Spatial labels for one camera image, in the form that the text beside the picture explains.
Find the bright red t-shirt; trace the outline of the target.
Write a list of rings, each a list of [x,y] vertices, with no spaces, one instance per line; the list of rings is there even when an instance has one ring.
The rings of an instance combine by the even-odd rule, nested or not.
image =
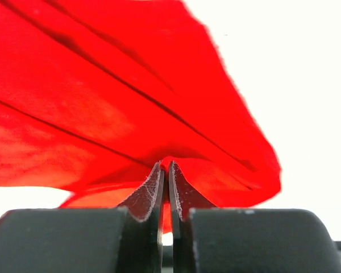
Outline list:
[[[206,27],[181,1],[0,1],[0,187],[112,207],[175,162],[218,207],[281,168]]]

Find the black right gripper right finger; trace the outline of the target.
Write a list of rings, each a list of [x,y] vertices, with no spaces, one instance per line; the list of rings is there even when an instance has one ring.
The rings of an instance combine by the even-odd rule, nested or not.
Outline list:
[[[174,272],[341,272],[325,225],[303,209],[220,209],[175,162],[168,172]]]

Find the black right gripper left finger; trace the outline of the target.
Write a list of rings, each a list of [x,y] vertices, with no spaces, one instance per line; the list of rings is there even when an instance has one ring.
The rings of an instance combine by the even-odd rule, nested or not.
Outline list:
[[[164,171],[114,208],[15,209],[0,218],[0,273],[160,272]]]

